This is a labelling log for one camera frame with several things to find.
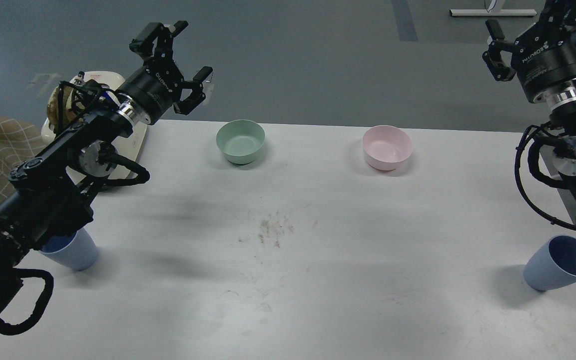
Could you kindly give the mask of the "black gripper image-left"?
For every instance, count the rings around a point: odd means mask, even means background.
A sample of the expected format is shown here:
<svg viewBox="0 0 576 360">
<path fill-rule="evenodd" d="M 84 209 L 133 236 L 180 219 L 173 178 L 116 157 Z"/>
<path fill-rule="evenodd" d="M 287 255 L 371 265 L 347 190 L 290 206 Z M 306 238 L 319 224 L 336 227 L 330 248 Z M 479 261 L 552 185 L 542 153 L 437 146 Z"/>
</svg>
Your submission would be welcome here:
<svg viewBox="0 0 576 360">
<path fill-rule="evenodd" d="M 150 22 L 129 44 L 144 63 L 118 92 L 142 108 L 147 125 L 156 123 L 172 106 L 176 114 L 187 116 L 206 100 L 203 84 L 214 69 L 204 66 L 192 80 L 185 80 L 173 59 L 173 41 L 188 25 L 185 20 L 172 25 Z M 182 99 L 183 91 L 190 94 Z"/>
</svg>

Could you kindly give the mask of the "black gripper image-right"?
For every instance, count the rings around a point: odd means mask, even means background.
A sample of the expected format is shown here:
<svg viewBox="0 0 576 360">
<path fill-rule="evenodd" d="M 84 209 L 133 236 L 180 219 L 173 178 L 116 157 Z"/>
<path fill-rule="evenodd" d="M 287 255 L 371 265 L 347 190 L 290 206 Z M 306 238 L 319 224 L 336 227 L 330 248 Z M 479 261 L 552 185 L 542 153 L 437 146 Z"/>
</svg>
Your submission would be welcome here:
<svg viewBox="0 0 576 360">
<path fill-rule="evenodd" d="M 496 19 L 486 20 L 488 49 L 482 59 L 493 78 L 509 82 L 518 76 L 527 100 L 545 101 L 545 93 L 560 85 L 576 87 L 576 46 L 568 27 L 576 25 L 576 0 L 547 0 L 537 22 L 515 41 L 507 41 Z M 513 68 L 502 52 L 513 54 Z"/>
</svg>

